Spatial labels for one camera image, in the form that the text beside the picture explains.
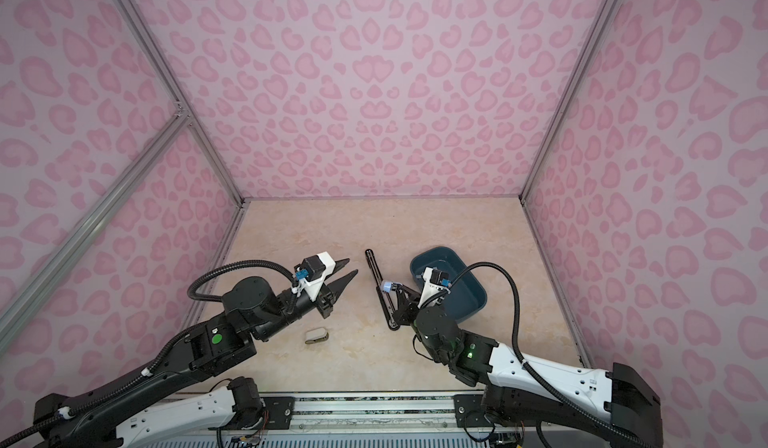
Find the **aluminum frame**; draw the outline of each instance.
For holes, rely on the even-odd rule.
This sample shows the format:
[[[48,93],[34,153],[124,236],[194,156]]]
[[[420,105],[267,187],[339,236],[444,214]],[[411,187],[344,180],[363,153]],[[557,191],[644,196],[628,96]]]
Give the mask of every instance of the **aluminum frame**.
[[[243,204],[243,196],[240,193],[240,190],[237,188],[237,184],[235,184],[232,175],[226,168],[226,165],[219,156],[219,153],[216,152],[216,149],[214,148],[214,145],[211,143],[210,138],[205,132],[202,123],[200,123],[200,118],[197,117],[197,114],[194,111],[194,107],[187,99],[184,91],[181,89],[178,80],[174,76],[173,70],[170,69],[170,64],[163,55],[163,51],[161,50],[159,43],[157,40],[155,40],[154,35],[149,30],[148,25],[144,20],[144,16],[141,14],[138,6],[136,5],[136,1],[112,1],[120,11],[120,14],[123,17],[123,20],[125,20],[126,25],[128,25],[130,32],[134,35],[136,41],[141,46],[141,50],[143,50],[144,54],[147,56],[150,65],[152,65],[152,68],[154,68],[155,72],[158,74],[163,87],[166,89],[170,97],[175,100],[176,106],[180,110],[187,110],[187,112],[190,114],[192,119],[192,135],[197,140],[197,144],[200,145],[200,148],[203,150],[203,154],[208,159],[208,163],[210,163],[211,167],[213,167],[216,176],[219,177],[222,185],[226,187],[227,193],[230,195],[232,200],[235,201],[236,205],[241,206]]]
[[[381,446],[393,448],[411,445],[407,440],[445,439],[448,446],[478,446],[464,433],[462,426],[456,423],[453,396],[456,394],[482,395],[481,390],[462,391],[407,391],[407,392],[332,392],[332,393],[262,393],[261,396],[294,396],[296,403],[288,430],[269,431],[260,446],[328,446],[343,448],[349,446]],[[178,393],[161,403],[173,402],[193,393]],[[534,426],[526,429],[526,446],[540,446]],[[547,440],[555,446],[606,446],[607,442],[579,430],[544,424],[542,427]],[[497,427],[497,432],[514,431],[514,428]],[[488,430],[470,428],[469,432],[477,437],[484,436]],[[252,434],[248,431],[232,431],[226,437],[235,434]],[[389,440],[389,443],[376,443],[376,440]],[[178,442],[213,443],[209,431],[197,431],[167,440],[155,445],[157,448],[176,446]]]
[[[523,190],[520,194],[520,204],[522,205],[523,213],[525,213],[525,218],[528,221],[528,225],[531,228],[533,238],[536,241],[536,248],[538,248],[538,252],[542,257],[542,261],[544,262],[547,276],[552,283],[555,298],[558,300],[563,318],[565,319],[565,322],[571,331],[571,337],[573,338],[574,344],[576,345],[576,351],[581,358],[581,364],[587,368],[594,367],[594,358],[591,356],[589,350],[587,349],[584,334],[581,332],[581,328],[579,328],[578,323],[576,322],[576,318],[573,311],[571,310],[571,306],[568,304],[568,299],[565,296],[565,290],[563,289],[562,283],[558,279],[557,271],[554,269],[552,260],[549,258],[549,255],[542,246],[542,237],[538,233],[538,230],[536,230],[531,212],[527,207],[527,202],[532,197],[534,188],[537,185],[540,176],[544,172],[544,167],[549,154],[552,152],[554,141],[562,131],[564,122],[567,119],[568,111],[571,109],[571,106],[573,105],[573,102],[576,99],[576,96],[578,95],[584,80],[588,77],[590,67],[594,62],[594,59],[597,57],[600,46],[608,34],[610,25],[613,23],[613,20],[616,17],[616,13],[618,12],[622,1],[623,0],[603,0],[600,4],[598,15],[595,17],[594,22],[590,27],[587,39],[584,42],[584,47],[578,56],[575,69],[573,72],[571,72],[571,77],[568,79],[568,83],[565,86],[563,96],[558,101],[555,115],[552,117],[552,122],[547,128],[547,134],[544,137],[542,146],[539,147],[539,150],[536,153],[531,173],[525,180]]]
[[[600,46],[605,40],[605,36],[608,34],[610,24],[613,23],[622,1],[623,0],[603,0],[600,3],[598,15],[594,18],[587,34],[587,38],[584,41],[584,47],[581,49],[578,59],[576,59],[575,68],[571,72],[571,77],[565,85],[563,96],[560,98],[558,106],[555,108],[554,116],[547,128],[547,134],[544,136],[544,141],[542,142],[542,145],[539,146],[538,152],[534,157],[531,173],[528,175],[528,178],[525,179],[523,190],[520,193],[520,200],[523,202],[531,195],[533,187],[536,184],[538,177],[541,175],[542,167],[547,161],[550,152],[552,152],[554,137],[561,131],[564,121],[566,120],[566,115],[576,99],[581,84],[588,76],[589,69],[594,62],[595,57],[597,57]]]
[[[226,227],[226,232],[224,233],[224,237],[222,238],[221,243],[219,243],[219,248],[216,249],[216,253],[213,259],[211,259],[210,263],[208,264],[208,270],[213,270],[220,267],[226,260],[226,257],[229,255],[230,249],[232,248],[232,242],[234,242],[235,237],[237,236],[237,231],[240,229],[240,225],[243,223],[245,213],[248,211],[249,204],[250,202],[245,202],[242,204],[242,206],[235,207],[235,213],[232,214],[232,220]],[[197,289],[197,292],[207,295],[213,291],[215,286],[216,280],[211,280]],[[197,323],[200,316],[203,314],[205,304],[206,301],[193,301],[190,309],[187,311],[187,316],[184,318],[184,322],[181,324],[181,327],[187,328]]]
[[[114,181],[106,195],[86,213],[69,232],[67,240],[48,262],[18,291],[15,298],[0,315],[0,355],[4,354],[27,323],[51,298],[58,284],[91,248],[91,244],[104,227],[128,201],[144,181],[160,157],[176,140],[182,129],[191,127],[186,110],[180,110],[160,130],[152,143]]]

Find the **beige floor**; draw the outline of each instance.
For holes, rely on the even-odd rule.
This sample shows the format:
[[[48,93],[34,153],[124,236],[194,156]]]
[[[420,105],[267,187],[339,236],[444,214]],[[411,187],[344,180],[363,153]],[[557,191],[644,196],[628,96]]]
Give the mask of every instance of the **beige floor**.
[[[455,390],[466,388],[448,368],[417,356],[413,331],[390,331],[363,252],[376,253],[385,279],[414,286],[409,263],[437,245],[453,248],[467,263],[494,261],[518,285],[521,299],[520,347],[529,354],[566,364],[578,356],[528,223],[517,199],[291,200],[253,202],[227,262],[267,259],[293,267],[321,251],[352,259],[340,272],[359,269],[333,313],[323,320],[313,311],[273,337],[256,342],[258,354],[225,376],[252,376],[261,391]],[[473,271],[488,292],[485,308],[462,328],[509,344],[512,293],[492,269]],[[263,269],[223,275],[214,290],[222,294],[245,276],[266,278],[278,293],[287,288],[279,274]],[[220,309],[209,304],[203,317]],[[304,344],[304,333],[325,327],[330,339]],[[213,384],[194,387],[207,388]]]

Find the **pink wall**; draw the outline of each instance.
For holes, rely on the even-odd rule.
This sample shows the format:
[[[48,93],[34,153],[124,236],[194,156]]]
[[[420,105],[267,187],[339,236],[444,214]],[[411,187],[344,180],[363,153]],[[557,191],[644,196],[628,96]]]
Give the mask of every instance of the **pink wall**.
[[[246,196],[519,193],[600,0],[137,0]]]
[[[154,357],[233,212],[183,132],[0,360],[0,439],[32,422],[39,397],[81,394]]]
[[[0,0],[0,310],[168,120],[109,0]]]
[[[598,366],[667,446],[768,443],[768,0],[627,0],[534,192]]]

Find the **wire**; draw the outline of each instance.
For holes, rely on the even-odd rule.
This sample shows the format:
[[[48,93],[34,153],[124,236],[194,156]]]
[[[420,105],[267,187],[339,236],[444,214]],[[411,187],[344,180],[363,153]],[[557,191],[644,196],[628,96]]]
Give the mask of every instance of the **wire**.
[[[221,426],[216,428],[216,447],[224,448],[224,442],[221,440]]]
[[[542,441],[542,444],[544,445],[544,448],[552,448],[552,445],[547,442],[547,439],[544,438],[544,432],[542,431],[542,422],[539,421],[536,423],[536,434],[538,435],[538,438]]]
[[[487,434],[485,438],[475,438],[474,436],[469,434],[469,432],[467,431],[467,418],[469,418],[469,415],[473,413],[482,413],[482,411],[481,410],[468,411],[467,414],[464,416],[464,420],[463,420],[464,423],[462,423],[462,428],[464,428],[464,433],[466,433],[467,436],[469,436],[469,438],[472,439],[472,441],[474,441],[475,443],[485,443],[486,441],[491,439],[492,434],[496,433],[496,424],[491,423],[489,421],[489,423],[491,424],[491,433]]]
[[[277,271],[291,282],[291,286],[298,286],[299,284],[299,281],[294,278],[293,273],[291,273],[289,269],[285,268],[279,263],[267,260],[243,260],[235,261],[234,263],[229,263],[228,265],[220,266],[217,269],[208,271],[205,275],[202,275],[197,280],[192,282],[192,285],[190,285],[187,289],[187,296],[193,300],[221,301],[221,297],[219,295],[206,295],[203,293],[197,293],[197,289],[205,285],[208,281],[211,281],[217,276],[223,275],[229,271],[252,268],[262,268]]]
[[[214,385],[213,385],[213,386],[210,388],[210,390],[208,390],[206,393],[210,393],[211,391],[213,391],[213,390],[214,390],[214,389],[215,389],[217,386],[219,386],[219,383],[221,383],[222,381],[232,381],[232,378],[222,378],[221,380],[218,380],[218,381],[217,381],[217,382],[216,382],[216,383],[215,383],[215,384],[214,384]]]
[[[195,328],[198,328],[200,326],[205,325],[205,322],[198,323],[196,325],[192,325],[190,327],[184,328],[182,331],[177,333],[173,338],[170,338],[168,340],[168,343],[165,344],[164,347],[160,349],[160,352],[158,353],[158,356],[155,357],[148,365],[145,366],[145,368],[150,372],[154,373],[155,370],[158,369],[158,366],[163,362],[163,359],[168,356],[170,353],[170,350],[174,347],[174,345],[181,340],[182,338],[186,337],[192,330]],[[107,403],[108,401],[116,398],[117,396],[120,396],[127,391],[129,391],[134,386],[137,386],[139,383],[141,383],[143,380],[145,380],[147,377],[143,376],[142,374],[135,377],[133,380],[129,381],[127,384],[112,390],[110,393],[107,393],[106,395],[100,396],[98,398],[94,398],[93,400],[89,401],[86,404],[82,404],[81,406],[76,406],[75,408],[70,409],[69,414],[70,416],[74,417],[80,414],[83,414],[89,410],[92,410],[96,406],[102,405],[104,403]],[[38,424],[34,424],[30,426],[29,428],[22,430],[18,432],[17,434],[14,434],[10,436],[9,438],[5,439],[4,441],[0,442],[0,448],[8,448],[8,446],[11,446],[15,443],[18,443],[21,440],[24,440],[27,436],[31,436],[33,434],[36,434],[39,431],[44,431],[49,428],[52,428],[54,425],[61,423],[64,421],[64,417],[60,415],[59,413],[51,416],[45,421],[41,421]]]
[[[450,293],[448,290],[440,290],[428,299],[424,300],[424,303],[422,303],[422,307],[420,310],[423,310],[429,306],[430,303],[432,303],[434,300],[438,299],[444,299],[446,296],[448,296],[448,293]]]
[[[633,445],[638,446],[639,448],[654,448],[653,445],[649,443],[645,443],[640,438],[633,434],[625,433],[621,430],[617,430],[612,425],[605,423],[601,419],[597,418],[595,415],[592,415],[588,411],[586,411],[581,406],[575,404],[570,398],[560,393],[560,391],[555,388],[554,386],[550,385],[549,382],[547,382],[543,376],[541,376],[523,357],[523,353],[520,351],[520,347],[518,347],[518,332],[520,331],[520,295],[518,294],[518,286],[514,283],[514,280],[512,279],[512,276],[504,270],[499,265],[496,265],[495,263],[492,263],[490,261],[479,261],[477,263],[473,263],[469,265],[467,268],[461,270],[458,275],[456,275],[456,278],[454,278],[451,281],[451,286],[453,286],[456,281],[461,279],[462,276],[466,275],[469,271],[474,270],[479,267],[488,267],[491,269],[495,269],[502,272],[502,275],[504,275],[504,278],[507,279],[507,282],[509,283],[510,288],[512,288],[512,297],[514,299],[514,313],[512,318],[512,351],[514,352],[514,356],[518,358],[523,368],[531,375],[531,377],[536,380],[549,394],[554,396],[558,399],[563,405],[568,406],[571,408],[571,410],[576,411],[584,418],[588,419],[590,423],[594,424],[596,427],[612,434],[613,436],[616,436],[618,438],[621,438],[629,443],[632,443]]]
[[[261,434],[266,431],[266,425],[270,422],[270,411],[264,410],[264,423],[261,425],[261,428],[256,432],[256,435],[258,437],[261,437]]]
[[[416,352],[416,354],[420,357],[425,357],[427,360],[434,362],[434,360],[431,357],[428,357],[425,354],[418,353],[418,350],[416,349],[416,338],[418,335],[413,335],[413,340],[411,340],[411,344],[413,345],[413,350]]]
[[[296,302],[299,300],[299,292],[291,291],[290,298],[288,299],[288,305],[286,306],[286,313],[290,315],[293,310],[296,309]]]
[[[63,419],[64,417],[57,413],[55,416],[52,416],[51,418],[48,418],[45,421],[41,421],[38,424],[34,424],[29,428],[26,428],[14,435],[9,436],[8,438],[0,442],[0,448],[8,448],[8,446],[14,445],[19,441],[24,440],[24,438],[26,438],[27,436],[32,436],[33,434],[36,434],[39,431],[47,430],[48,428],[52,427],[53,425],[57,424],[59,421],[62,421]]]

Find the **plastic basin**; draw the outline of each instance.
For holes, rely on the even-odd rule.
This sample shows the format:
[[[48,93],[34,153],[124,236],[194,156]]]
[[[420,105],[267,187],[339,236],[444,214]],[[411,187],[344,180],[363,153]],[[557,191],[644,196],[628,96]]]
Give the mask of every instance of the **plastic basin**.
[[[418,279],[416,276],[423,274],[427,267],[445,271],[453,279],[467,265],[456,255],[455,251],[447,246],[438,246],[417,255],[411,260],[411,275],[421,289],[424,288],[424,280]],[[456,320],[457,323],[461,323],[480,311],[485,306],[486,301],[488,301],[488,295],[485,293],[485,289],[480,285],[475,275],[467,273],[451,287],[451,293],[443,300],[442,307],[449,317]]]

